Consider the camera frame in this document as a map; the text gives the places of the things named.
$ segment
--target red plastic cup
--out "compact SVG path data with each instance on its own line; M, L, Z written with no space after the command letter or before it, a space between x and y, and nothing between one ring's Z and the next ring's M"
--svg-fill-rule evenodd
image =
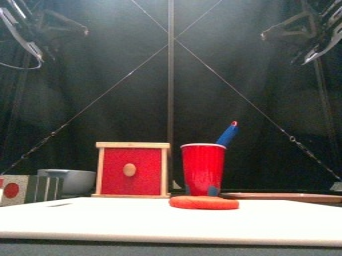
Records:
M186 193L192 196L218 196L223 175L226 147L211 143L180 146Z

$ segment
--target black curtain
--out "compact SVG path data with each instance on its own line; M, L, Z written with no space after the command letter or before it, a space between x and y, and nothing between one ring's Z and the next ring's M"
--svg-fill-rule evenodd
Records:
M50 0L40 7L86 25L90 35L66 39L39 70L0 67L0 167L68 123L8 173L96 171L98 141L167 142L168 1ZM262 31L299 11L298 1L175 0L171 161L179 185L180 145L215 142L233 120L241 132L226 153L223 188L326 190L335 181L279 130L339 173L314 65L291 65L289 46L261 40ZM1 53L1 62L23 64L15 42L1 43ZM322 58L338 143L339 56L341 46Z

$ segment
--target red circle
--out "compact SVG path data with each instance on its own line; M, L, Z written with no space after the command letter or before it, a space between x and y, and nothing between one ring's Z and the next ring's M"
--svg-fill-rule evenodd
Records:
M8 183L4 188L4 195L7 198L13 198L19 193L19 185L16 183Z

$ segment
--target blue marker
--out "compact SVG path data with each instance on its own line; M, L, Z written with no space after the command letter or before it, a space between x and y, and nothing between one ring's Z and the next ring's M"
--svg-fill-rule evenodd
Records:
M227 128L227 130L223 132L223 134L221 135L217 144L227 147L233 138L235 137L237 133L239 131L239 127L238 127L238 122L234 121L230 125L230 127Z

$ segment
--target table surface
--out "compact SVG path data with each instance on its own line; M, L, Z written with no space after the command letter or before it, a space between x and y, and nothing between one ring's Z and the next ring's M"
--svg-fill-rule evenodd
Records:
M0 208L0 238L342 247L342 208L241 200L237 210L174 208L168 199L63 199Z

